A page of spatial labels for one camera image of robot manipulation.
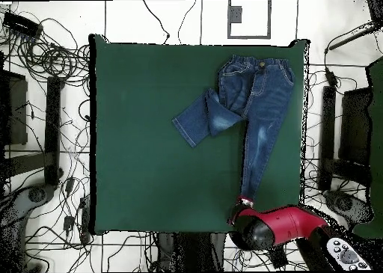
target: jeans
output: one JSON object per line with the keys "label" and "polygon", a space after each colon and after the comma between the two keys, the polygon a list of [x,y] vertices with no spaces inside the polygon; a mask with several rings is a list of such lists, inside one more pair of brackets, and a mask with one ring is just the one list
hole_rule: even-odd
{"label": "jeans", "polygon": [[286,116],[294,77],[286,59],[234,55],[218,73],[218,93],[209,89],[173,119],[191,147],[247,121],[241,195],[251,200]]}

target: electrical outlet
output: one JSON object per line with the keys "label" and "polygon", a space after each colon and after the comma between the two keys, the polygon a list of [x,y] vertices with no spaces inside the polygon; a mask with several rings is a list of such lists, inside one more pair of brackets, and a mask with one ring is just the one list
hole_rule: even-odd
{"label": "electrical outlet", "polygon": [[242,7],[231,7],[231,23],[242,23]]}

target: cable connector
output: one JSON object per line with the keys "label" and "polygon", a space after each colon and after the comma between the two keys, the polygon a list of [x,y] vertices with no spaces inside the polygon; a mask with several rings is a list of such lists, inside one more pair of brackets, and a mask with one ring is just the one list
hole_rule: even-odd
{"label": "cable connector", "polygon": [[67,234],[67,239],[69,236],[69,232],[73,230],[74,224],[75,224],[75,218],[73,216],[65,216],[65,218],[64,218],[64,231]]}
{"label": "cable connector", "polygon": [[330,86],[337,86],[337,78],[335,77],[334,73],[330,72],[330,70],[327,67],[325,68],[325,76]]}
{"label": "cable connector", "polygon": [[68,193],[68,195],[72,192],[74,184],[75,184],[75,179],[70,177],[67,181],[67,185],[65,186],[65,192]]}
{"label": "cable connector", "polygon": [[84,197],[80,197],[80,209],[83,209],[85,207],[86,203],[85,203],[85,198]]}

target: black cable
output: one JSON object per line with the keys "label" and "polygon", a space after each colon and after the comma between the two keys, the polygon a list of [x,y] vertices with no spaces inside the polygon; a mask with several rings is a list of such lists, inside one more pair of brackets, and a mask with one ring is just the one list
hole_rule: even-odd
{"label": "black cable", "polygon": [[[48,18],[39,22],[39,24],[43,24],[48,20],[58,23],[65,31],[67,31],[73,38],[76,48],[65,49],[47,33],[43,32],[41,38],[37,42],[28,42],[26,39],[22,39],[19,48],[17,49],[17,55],[14,56],[19,57],[22,62],[22,67],[26,68],[31,74],[31,77],[38,82],[42,81],[37,79],[36,76],[46,79],[46,77],[42,75],[43,73],[48,73],[53,76],[59,75],[61,78],[64,78],[68,84],[71,82],[83,82],[85,76],[79,80],[70,78],[79,77],[83,70],[88,71],[89,56],[88,52],[85,53],[86,46],[82,46],[78,49],[73,34],[55,19]],[[43,53],[41,55],[35,55],[34,47],[39,47]],[[42,67],[43,70],[36,70],[33,68],[38,66]]]}
{"label": "black cable", "polygon": [[21,124],[28,127],[32,131],[34,138],[36,139],[36,142],[37,142],[37,144],[41,150],[41,153],[43,154],[43,163],[44,163],[44,167],[45,167],[46,166],[45,153],[44,153],[43,147],[41,146],[41,144],[39,142],[39,138],[36,136],[36,133],[34,133],[34,130],[27,123],[24,123],[23,121],[21,121],[18,117],[10,116],[10,118],[18,120]]}
{"label": "black cable", "polygon": [[86,102],[89,102],[89,101],[90,101],[90,99],[86,99],[86,100],[84,100],[84,101],[79,105],[79,116],[80,116],[81,119],[83,119],[83,121],[86,121],[86,122],[90,122],[91,119],[90,119],[89,116],[87,116],[87,115],[85,115],[85,117],[83,117],[83,116],[81,115],[81,106],[84,105]]}
{"label": "black cable", "polygon": [[376,41],[376,47],[378,48],[378,51],[380,51],[380,53],[383,54],[383,52],[380,50],[379,48],[379,42],[378,42],[378,38],[376,37],[376,34],[374,33],[374,38],[375,38],[375,41]]}
{"label": "black cable", "polygon": [[91,265],[91,270],[92,270],[92,272],[93,273],[96,273],[95,271],[94,271],[94,269],[93,269],[93,266],[92,266],[92,247],[93,247],[93,245],[91,245],[91,249],[89,249],[89,264]]}
{"label": "black cable", "polygon": [[[80,152],[77,154],[77,156],[78,156],[79,154],[81,154],[81,153],[84,151],[84,149],[86,148],[86,146],[88,145],[88,142],[89,142],[88,128],[89,128],[88,123],[86,123],[86,124],[85,124],[85,128],[84,128],[84,129],[77,135],[77,138],[76,138],[76,145],[75,145],[75,151],[76,151],[76,146],[77,146],[77,144],[78,144],[79,136],[82,134],[82,132],[83,132],[84,130],[86,131],[86,134],[87,134],[87,143],[85,144],[84,147],[81,146],[81,145],[79,144],[79,147],[81,147],[82,149],[81,149]],[[82,165],[82,168],[83,168],[82,173],[84,173],[84,170],[86,170],[88,173],[90,172],[90,171],[84,166],[84,163],[82,163],[82,162],[80,161],[79,158],[76,158],[75,169],[73,170],[73,174],[72,174],[72,176],[74,175],[74,173],[75,173],[75,171],[76,171],[77,163],[78,163],[78,162],[80,162],[80,164]]]}
{"label": "black cable", "polygon": [[19,9],[19,1],[17,2],[17,7],[14,11],[11,11],[11,13],[15,14],[15,12],[17,11],[17,9]]}
{"label": "black cable", "polygon": [[147,6],[147,3],[145,2],[145,0],[143,0],[143,2],[144,2],[144,4],[145,4],[145,7],[149,10],[149,12],[159,21],[159,24],[161,25],[161,28],[162,28],[162,30],[166,33],[166,40],[165,40],[165,42],[163,43],[163,44],[166,44],[166,41],[168,40],[168,38],[169,37],[171,37],[171,35],[169,34],[169,32],[167,32],[165,29],[164,29],[164,27],[163,27],[163,25],[162,25],[162,22],[161,22],[161,20],[152,12],[152,10],[151,9],[149,9],[149,7]]}
{"label": "black cable", "polygon": [[45,122],[47,122],[47,123],[50,123],[50,124],[52,124],[59,132],[60,132],[60,134],[64,137],[64,138],[66,138],[71,144],[73,144],[74,146],[79,146],[79,147],[81,147],[81,148],[83,148],[83,149],[85,149],[85,148],[89,148],[90,146],[88,146],[88,145],[86,145],[86,146],[82,146],[82,145],[80,145],[80,144],[76,144],[76,143],[74,143],[74,142],[72,142],[61,130],[60,130],[60,128],[59,127],[57,127],[56,125],[55,125],[55,123],[53,123],[52,121],[50,121],[50,120],[45,120],[45,119],[43,119],[43,118],[40,118],[40,117],[34,117],[34,118],[36,118],[36,119],[38,119],[38,120],[42,120],[42,121],[45,121]]}
{"label": "black cable", "polygon": [[358,83],[354,79],[351,79],[349,77],[339,77],[339,76],[335,76],[335,77],[337,77],[337,79],[349,79],[349,80],[353,81],[355,83],[355,89],[354,90],[358,89]]}
{"label": "black cable", "polygon": [[[314,73],[312,73],[311,74],[311,76],[310,76],[310,78],[308,79],[308,81],[309,81],[309,93],[310,93],[310,95],[311,95],[311,99],[313,100],[314,99],[314,96],[313,96],[313,86],[315,86],[315,85],[319,85],[319,84],[322,84],[322,83],[324,83],[324,82],[321,82],[321,83],[316,83],[316,74],[317,73],[321,73],[321,72],[324,72],[324,70],[317,70],[316,72],[314,72]],[[311,81],[311,78],[312,77],[315,77],[315,82],[313,83],[313,84],[310,84],[310,81]],[[309,111],[310,109],[311,109],[311,107],[313,106],[313,101],[311,102],[311,105],[309,105],[308,107],[307,107],[307,110]]]}
{"label": "black cable", "polygon": [[335,37],[334,39],[332,39],[332,40],[328,43],[327,47],[325,48],[325,67],[327,67],[327,66],[326,66],[326,55],[327,55],[327,53],[328,53],[328,48],[330,47],[330,44],[331,44],[334,40],[336,40],[336,39],[338,39],[338,38],[340,38],[340,37],[342,37],[342,36],[344,36],[344,35],[350,34],[351,32],[353,32],[353,31],[355,31],[355,30],[358,30],[359,28],[363,28],[365,25],[370,25],[370,24],[371,24],[371,21],[370,21],[370,22],[367,22],[367,23],[364,23],[363,25],[359,25],[358,27],[353,28],[352,30],[350,30],[350,31],[348,31],[348,32],[346,32],[346,33],[344,33],[344,34],[338,35],[337,37]]}
{"label": "black cable", "polygon": [[[170,270],[164,270],[161,267],[161,248],[159,248],[156,245],[155,233],[149,233],[149,237],[150,237],[150,244],[145,248],[145,251],[144,251],[148,272],[154,272],[155,270],[157,272],[170,272]],[[154,262],[153,262],[153,258],[152,258],[152,247],[153,247],[153,245],[156,245],[156,247],[158,249],[158,259]],[[148,249],[150,250],[150,259],[147,257],[147,250]]]}
{"label": "black cable", "polygon": [[350,183],[349,180],[344,180],[343,182],[341,182],[341,184],[339,185],[338,187],[338,191],[340,191],[343,187],[345,187],[346,185],[348,185]]}
{"label": "black cable", "polygon": [[58,237],[55,237],[49,244],[47,244],[43,249],[40,249],[36,254],[34,254],[34,257],[36,257],[41,251],[44,251],[48,248],[48,246],[50,246],[53,242],[55,242],[55,240],[57,239]]}
{"label": "black cable", "polygon": [[223,271],[223,267],[221,267],[221,264],[220,264],[219,259],[218,259],[217,250],[215,249],[215,246],[212,242],[211,242],[211,246],[212,246],[212,249],[214,251],[215,259],[217,260],[217,269],[219,271]]}
{"label": "black cable", "polygon": [[[44,112],[44,111],[42,111],[40,108],[38,108],[37,106],[35,106],[35,105],[32,105],[30,102],[28,102],[28,104],[32,107],[35,107],[35,108],[37,108],[38,110],[40,110],[41,112]],[[77,145],[79,145],[81,148],[82,148],[82,150],[80,151],[80,153],[87,147],[87,145],[88,145],[88,142],[89,142],[89,134],[88,134],[88,131],[87,131],[87,128],[88,128],[88,125],[86,125],[85,126],[85,128],[83,129],[83,130],[80,130],[80,133],[77,135],[77,138],[76,138],[76,142],[75,143],[73,143],[61,130],[60,130],[60,128],[58,128],[54,123],[52,123],[51,121],[49,121],[49,120],[44,120],[44,121],[46,121],[46,123],[51,123],[56,129],[58,129],[58,131],[60,132],[60,141],[61,141],[61,143],[62,143],[62,145],[63,145],[63,148],[66,150],[66,151],[68,151],[68,149],[65,147],[65,145],[64,145],[64,142],[62,141],[62,136],[64,136],[69,142],[71,142],[72,144],[74,144],[75,145],[75,151],[76,151],[76,146]],[[79,140],[79,136],[84,132],[84,130],[86,130],[86,133],[87,133],[87,143],[86,143],[86,145],[85,146],[81,146],[79,143],[78,143],[78,140]],[[75,171],[76,171],[76,168],[77,168],[77,162],[80,162],[80,164],[82,165],[82,167],[84,168],[84,169],[86,169],[88,172],[89,172],[89,170],[84,166],[84,164],[79,160],[79,159],[76,159],[76,166],[75,166],[75,169],[74,169],[74,171],[73,171],[73,175],[74,175],[74,173],[75,173]],[[72,156],[70,155],[70,171],[68,172],[68,177],[69,177],[69,175],[70,175],[70,172],[71,172],[71,170],[72,170],[72,166],[73,166],[73,163],[72,163]]]}
{"label": "black cable", "polygon": [[203,14],[203,0],[200,0],[200,45],[202,45],[202,14]]}
{"label": "black cable", "polygon": [[[62,186],[60,187],[60,192],[59,192],[59,197],[61,196],[61,194],[64,196],[64,199],[65,199],[65,195],[64,195],[64,191],[63,191],[63,186],[64,184],[69,180],[69,177],[63,181],[62,183]],[[39,214],[35,217],[30,217],[29,219],[36,219],[36,218],[39,218],[40,216],[43,216],[43,215],[47,215],[47,214],[50,214],[51,212],[54,212],[58,207],[61,206],[61,201],[60,201],[60,198],[59,198],[59,204],[56,206],[56,208],[54,208],[53,210],[49,211],[49,212],[44,212],[43,214]]]}
{"label": "black cable", "polygon": [[[81,249],[84,249],[85,247],[83,247],[83,246],[78,246],[77,244],[71,244],[71,243],[69,243],[69,242],[67,242],[67,240],[65,240],[64,238],[62,238],[60,235],[58,235],[51,227],[47,227],[47,226],[41,226],[40,228],[38,228],[35,232],[34,232],[34,234],[32,235],[32,236],[29,236],[29,237],[25,237],[25,243],[26,244],[28,244],[30,241],[31,241],[31,239],[33,239],[38,233],[39,233],[39,231],[40,230],[42,230],[42,229],[47,229],[48,231],[50,231],[51,233],[53,233],[55,236],[57,236],[58,237],[58,239],[60,239],[62,242],[64,242],[66,245],[67,245],[67,249],[70,249],[70,248],[72,248],[72,249],[76,249],[76,250],[81,250]],[[63,249],[48,249],[48,251],[53,251],[53,250],[63,250]]]}
{"label": "black cable", "polygon": [[[48,46],[48,44],[49,44],[49,42],[46,40],[46,38],[43,36],[42,38],[41,38],[41,42],[40,42],[40,44],[46,44],[46,46]],[[65,58],[66,56],[68,56],[69,55],[69,53],[68,53],[68,51],[69,52],[72,52],[73,50],[65,50],[65,49],[61,49],[60,50],[60,46],[58,45],[58,43],[56,42],[56,44],[57,44],[57,46],[53,46],[53,45],[50,45],[49,46],[49,48],[55,48],[55,47],[57,47],[57,49],[55,50],[55,52],[60,52],[60,54],[59,55],[57,55],[57,53],[55,54],[53,51],[52,51],[52,49],[51,49],[51,51],[46,51],[46,53],[48,54],[49,52],[53,55],[52,57],[50,57],[49,58],[49,62],[48,63],[45,63],[45,64],[42,64],[42,68],[45,70],[45,72],[49,72],[49,69],[51,69],[52,70],[52,72],[51,72],[51,74],[60,74],[60,73],[67,73],[68,71],[64,71],[64,70],[60,70],[60,69],[57,69],[57,68],[54,68],[54,65],[60,65],[60,64],[63,64],[63,61],[61,61],[61,60],[59,60],[59,62],[57,62],[57,61],[52,61],[52,59],[53,58],[56,58],[56,60],[57,59],[59,59],[59,58]],[[24,56],[26,56],[26,55],[28,55],[28,54],[26,54],[27,52],[29,52],[29,54],[31,53],[31,46],[36,46],[37,44],[32,44],[32,43],[29,43],[29,44],[27,44],[24,40],[21,40],[20,41],[20,45],[19,45],[19,48],[17,49],[17,51],[19,52],[19,53],[21,53],[21,54],[19,54],[19,56],[20,55],[22,55],[23,53],[24,53]],[[14,43],[13,43],[13,48],[11,49],[11,51],[13,51],[13,49],[14,49],[14,47],[16,46],[16,40],[14,41]],[[65,66],[63,65],[63,68],[70,68],[70,70],[72,69],[72,72],[74,73],[74,71],[75,70],[83,70],[83,69],[85,69],[87,66],[88,66],[88,60],[89,60],[89,57],[88,57],[88,54],[87,54],[87,47],[88,46],[83,46],[82,48],[80,48],[80,49],[78,49],[77,50],[77,59],[75,59],[74,61],[75,62],[78,62],[79,64],[81,64],[82,66],[83,66],[83,68],[81,68],[80,66],[71,66],[72,64],[66,64]],[[33,56],[32,56],[32,60],[33,61],[35,61],[35,64],[32,64],[32,65],[35,65],[35,66],[37,66],[37,64],[36,64],[36,62],[38,62],[38,61],[41,61],[41,59],[42,59],[42,57],[41,57],[41,55],[40,55],[40,57],[39,56],[37,56],[36,57],[36,59],[33,59]],[[28,65],[30,65],[30,62],[28,63],[28,61],[30,61],[30,60],[28,60],[27,59],[27,61],[25,62],[25,67],[30,71],[30,67],[28,68]],[[33,70],[32,71],[30,71],[30,74],[31,74],[31,76],[32,76],[32,78],[34,78],[34,79],[36,79],[36,77],[34,77],[34,73],[33,73]],[[84,76],[83,78],[81,78],[81,80],[79,80],[79,81],[73,81],[73,80],[67,80],[67,82],[81,82],[82,83],[82,86],[83,86],[83,89],[85,89],[85,84],[87,85],[87,88],[89,87],[89,85],[88,85],[88,82],[89,82],[89,76],[87,77],[87,76]],[[40,80],[39,79],[36,79],[37,80],[37,83],[39,84],[39,86],[41,87],[41,89],[43,90],[43,92],[44,92],[44,94],[46,95],[46,92],[45,92],[45,90],[43,89],[43,87],[41,86],[41,84],[40,84]],[[34,113],[33,113],[33,105],[32,104],[30,104],[29,103],[29,105],[31,106],[31,110],[32,110],[32,119],[34,118],[33,116],[34,116]],[[72,144],[74,144],[75,146],[77,146],[77,145],[79,145],[80,147],[82,147],[82,150],[84,150],[85,148],[83,147],[83,146],[81,146],[79,143],[78,143],[78,140],[79,140],[79,138],[77,138],[76,139],[76,142],[75,143],[73,143],[72,142]]]}
{"label": "black cable", "polygon": [[5,61],[6,61],[8,58],[10,58],[10,55],[12,54],[12,51],[13,51],[14,48],[15,48],[16,42],[17,42],[17,40],[19,39],[19,35],[18,35],[18,34],[13,34],[13,36],[14,36],[14,42],[13,42],[12,47],[10,48],[9,54],[8,54],[7,56],[5,56],[5,59],[4,59]]}
{"label": "black cable", "polygon": [[31,255],[29,255],[29,254],[27,254],[27,253],[25,253],[25,255],[26,255],[27,257],[32,258],[32,259],[36,259],[36,260],[45,262],[45,263],[48,265],[48,267],[46,268],[45,273],[48,273],[50,265],[49,265],[49,262],[48,262],[47,260],[45,260],[45,259],[41,259],[41,258],[37,258],[37,257],[33,257],[33,256],[31,256]]}
{"label": "black cable", "polygon": [[185,18],[186,16],[188,15],[189,11],[195,6],[195,3],[197,2],[197,0],[194,0],[194,4],[190,7],[190,9],[185,13],[185,16],[183,16],[183,21],[181,22],[181,25],[180,25],[180,28],[178,29],[178,41],[181,43],[181,40],[180,40],[180,31],[181,31],[181,28],[183,26],[183,22],[185,21]]}
{"label": "black cable", "polygon": [[226,261],[227,263],[229,263],[231,265],[232,272],[234,272],[234,269],[236,269],[238,272],[240,272],[240,270],[236,266],[234,266],[234,264],[232,264],[228,259],[224,259],[224,261]]}
{"label": "black cable", "polygon": [[106,270],[107,272],[109,272],[109,269],[110,269],[110,259],[111,259],[112,257],[114,257],[115,255],[117,255],[117,254],[123,249],[123,246],[126,244],[126,242],[127,242],[130,238],[138,238],[138,239],[140,239],[140,243],[142,244],[141,240],[142,240],[143,238],[146,238],[146,237],[141,237],[141,236],[127,236],[127,237],[125,238],[125,240],[123,241],[123,244],[121,245],[120,249],[118,249],[114,254],[112,254],[112,255],[110,255],[110,256],[108,257],[108,268],[107,268],[107,270]]}
{"label": "black cable", "polygon": [[28,179],[29,177],[31,177],[32,175],[35,175],[35,174],[37,174],[37,173],[39,173],[39,172],[41,172],[41,171],[44,171],[44,168],[41,168],[40,170],[37,170],[37,171],[35,171],[34,173],[29,174],[29,175],[22,181],[22,183],[20,184],[19,187],[17,187],[15,190],[13,190],[13,192],[11,192],[10,194],[6,195],[5,197],[8,197],[8,196],[13,195],[13,193],[17,192],[19,189],[21,189],[21,188],[24,186],[25,182],[27,181],[27,179]]}
{"label": "black cable", "polygon": [[80,259],[81,259],[85,254],[86,254],[86,256],[85,256],[84,260],[82,260],[82,262],[81,262],[80,264],[82,264],[82,263],[87,259],[88,255],[89,255],[88,252],[84,252],[81,256],[79,255],[79,258],[77,258],[77,260],[72,264],[72,266],[70,267],[70,269],[69,269],[69,271],[68,271],[67,273],[70,273],[70,272],[73,270],[73,268],[74,268],[74,266],[75,266],[76,264],[78,265],[78,262],[80,261]]}
{"label": "black cable", "polygon": [[153,234],[153,241],[154,241],[154,244],[156,245],[156,247],[169,259],[169,260],[172,260],[171,256],[167,253],[167,251],[165,251],[159,244],[159,233],[157,234],[158,236],[155,236]]}
{"label": "black cable", "polygon": [[[339,117],[342,117],[342,116],[343,116],[343,115],[340,114],[339,116],[336,116],[335,119],[337,119],[337,118],[339,118]],[[318,126],[318,125],[320,125],[321,123],[322,123],[322,122],[317,123],[317,124],[314,124],[313,126],[309,126],[309,127],[306,128],[306,130],[311,129],[311,128],[315,127],[315,126]]]}

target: white floor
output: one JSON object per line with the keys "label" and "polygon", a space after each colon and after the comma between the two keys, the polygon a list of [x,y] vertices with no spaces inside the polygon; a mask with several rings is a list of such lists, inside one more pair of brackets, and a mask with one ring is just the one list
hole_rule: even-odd
{"label": "white floor", "polygon": [[[177,36],[178,29],[183,20],[186,11],[194,4],[195,0],[185,1],[147,1],[148,6],[162,21],[164,29],[170,33],[168,44],[180,44]],[[163,43],[166,34],[161,29],[158,21],[149,13],[142,1],[107,1],[106,5],[106,28],[105,28],[105,6],[103,1],[51,1],[51,2],[19,2],[11,6],[11,10],[16,13],[31,18],[32,20],[40,20],[52,18],[58,20],[65,28],[72,32],[73,37],[77,41],[78,47],[88,44],[88,35],[90,33],[104,34],[110,42],[137,42],[137,43]],[[180,40],[183,44],[263,44],[275,46],[288,46],[290,42],[296,38],[310,40],[310,67],[311,73],[316,76],[310,76],[310,84],[312,87],[312,95],[310,96],[309,115],[307,126],[314,126],[319,122],[322,88],[325,85],[317,84],[325,81],[324,77],[324,50],[328,42],[334,37],[346,33],[353,28],[370,21],[370,14],[365,0],[272,0],[272,38],[271,40],[228,40],[227,39],[227,0],[203,0],[202,13],[202,36],[200,36],[200,15],[201,0],[196,0],[194,7],[190,10],[180,31]],[[0,18],[3,20],[2,10],[0,9]],[[63,29],[53,20],[46,20],[43,23],[44,31],[52,38],[57,40],[62,46],[68,49],[75,49],[76,43],[70,33]],[[377,41],[383,44],[383,34],[378,33]],[[7,54],[7,48],[1,47]],[[334,74],[342,79],[339,92],[344,92],[355,88],[355,83],[350,79],[353,78],[358,83],[358,88],[367,86],[367,77],[364,67],[381,57],[382,54],[377,48],[377,42],[373,34],[359,38],[351,43],[346,44],[334,51],[330,51],[326,58],[326,64]],[[12,57],[10,70],[12,72],[26,75],[28,80],[28,100],[32,105],[39,109],[34,109],[34,116],[44,118],[46,109],[46,99],[44,90],[46,84],[41,86],[33,80],[28,71],[18,67],[20,60],[17,56]],[[341,95],[337,95],[337,113],[341,114]],[[63,126],[61,131],[67,138],[62,137],[60,159],[61,167],[64,169],[64,179],[67,178],[69,169],[74,169],[77,162],[77,168],[74,176],[82,180],[79,184],[78,191],[73,194],[69,205],[72,214],[76,212],[79,205],[79,198],[89,192],[89,183],[87,177],[88,171],[88,148],[83,152],[79,146],[75,147],[76,137],[79,130],[86,127],[85,122],[80,118],[78,113],[79,104],[86,100],[87,96],[82,87],[66,86],[61,96],[61,117],[63,122],[72,120],[73,123]],[[28,115],[31,115],[30,106],[27,107]],[[82,106],[82,115],[89,113],[89,103]],[[337,119],[335,128],[339,131],[341,117]],[[44,145],[44,128],[45,121],[31,119],[28,117],[28,125],[35,131],[40,144]],[[307,144],[317,144],[319,136],[319,127],[313,127],[307,131],[307,135],[311,138],[307,139]],[[82,132],[79,136],[79,143],[85,146],[88,137],[86,132]],[[339,147],[339,138],[336,138],[335,152]],[[25,152],[9,152],[9,156],[22,155],[28,150],[40,151],[32,132],[28,131],[28,143],[25,146],[12,146],[11,150],[20,150]],[[315,147],[307,147],[307,158],[316,158],[318,153],[318,145]],[[312,166],[307,167],[307,178],[309,171],[313,170]],[[18,187],[24,179],[33,172],[23,174],[12,178],[11,188]],[[28,178],[25,185],[41,182],[43,180],[42,172],[37,173]],[[340,181],[334,181],[334,187],[339,185]],[[355,188],[354,183],[350,183],[347,187]],[[320,196],[315,199],[310,198],[315,191],[307,190],[307,204],[314,205],[321,210],[331,213],[327,207],[321,204]],[[332,214],[341,224],[345,224],[342,218],[338,218]],[[53,200],[36,209],[28,222],[27,236],[33,235],[39,227],[51,227],[61,238],[65,238],[63,233],[63,223],[65,214],[59,206],[58,191]],[[143,238],[126,238],[128,236]],[[103,236],[95,236],[92,247],[88,247],[91,255],[87,255],[85,251],[76,249],[63,249],[63,242],[55,234],[45,228],[41,228],[28,243],[28,253],[32,256],[45,259],[49,262],[50,272],[68,272],[74,263],[82,255],[79,262],[84,262],[78,266],[76,272],[106,272],[108,270],[108,258],[115,254],[109,260],[110,272],[132,272],[146,271],[144,251],[147,248],[147,255],[151,250],[153,260],[156,260],[156,247],[150,246],[150,238],[144,238],[145,233],[129,233],[129,232],[110,232]],[[73,236],[70,237],[71,242],[79,242],[79,235],[76,229]],[[290,264],[287,270],[304,270],[304,263],[293,242],[287,245],[287,253]],[[274,271],[270,261],[262,252],[256,254],[239,253],[235,249],[230,238],[227,238],[225,248],[225,270],[227,271]]]}

